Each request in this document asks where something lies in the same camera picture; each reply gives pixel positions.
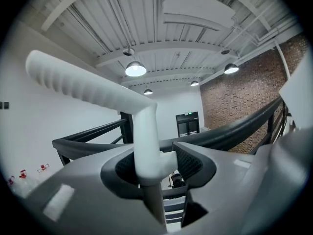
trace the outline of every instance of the brick wall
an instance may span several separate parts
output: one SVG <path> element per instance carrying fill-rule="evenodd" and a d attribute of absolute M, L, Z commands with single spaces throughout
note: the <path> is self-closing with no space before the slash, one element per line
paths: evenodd
<path fill-rule="evenodd" d="M 308 41 L 299 34 L 280 46 L 290 73 L 293 73 L 308 48 Z M 200 86 L 206 127 L 214 129 L 255 112 L 279 96 L 278 91 L 287 79 L 276 48 L 239 68 L 234 74 L 223 74 Z M 267 123 L 230 151 L 248 153 L 262 140 L 266 131 Z"/>

